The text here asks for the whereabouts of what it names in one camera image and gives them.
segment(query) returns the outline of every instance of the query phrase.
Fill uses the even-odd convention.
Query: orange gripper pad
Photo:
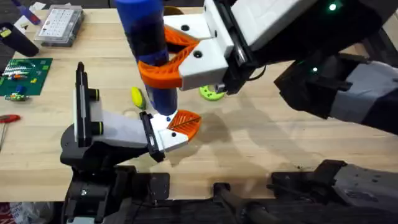
[[[188,136],[188,141],[196,135],[201,125],[201,117],[191,111],[178,110],[167,129]]]
[[[182,79],[178,67],[197,45],[190,45],[180,51],[171,61],[165,65],[156,67],[144,62],[138,62],[138,69],[142,81],[153,88],[179,88],[182,86]]]
[[[179,46],[190,46],[190,45],[196,45],[199,43],[194,38],[191,38],[187,35],[181,34],[177,31],[172,30],[171,28],[165,27],[164,29],[164,34],[166,37],[166,42],[170,44],[175,44]]]
[[[178,67],[199,44],[199,41],[170,28],[165,28],[165,38],[168,43],[187,47],[163,66],[156,67],[140,61],[138,69],[141,73],[142,81],[146,85],[160,89],[179,88],[182,86],[182,80]]]

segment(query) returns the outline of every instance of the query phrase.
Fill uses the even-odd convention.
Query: blue object
[[[16,93],[23,95],[25,93],[26,87],[22,85],[17,85]]]
[[[124,32],[137,62],[161,66],[169,61],[164,35],[161,0],[115,0]],[[158,89],[146,85],[150,103],[160,114],[177,110],[177,89]]]
[[[21,14],[25,16],[31,23],[35,25],[40,24],[41,22],[40,19],[35,14],[33,14],[33,12],[29,10],[29,8],[23,6],[18,0],[11,0],[11,1],[12,3],[14,3],[15,6],[17,6],[19,12],[21,12]]]

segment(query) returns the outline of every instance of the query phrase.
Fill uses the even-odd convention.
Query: green circuit board
[[[16,92],[18,85],[25,87],[23,95],[38,96],[40,95],[44,81],[47,78],[52,58],[27,58],[12,59],[0,77],[0,96],[11,95]],[[26,76],[17,80],[9,80],[9,76],[18,74]]]

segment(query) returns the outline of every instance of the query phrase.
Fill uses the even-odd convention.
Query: screwdriver
[[[19,115],[15,114],[8,114],[8,115],[2,115],[0,116],[0,124],[3,124],[2,126],[2,132],[1,132],[1,140],[0,140],[0,150],[2,143],[4,141],[5,133],[6,133],[6,125],[8,125],[11,122],[19,120],[21,117]]]

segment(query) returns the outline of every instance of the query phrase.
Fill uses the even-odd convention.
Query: green led light
[[[337,9],[337,5],[336,4],[330,4],[330,6],[329,6],[329,10],[331,10],[331,11],[334,11],[334,10],[336,10]]]

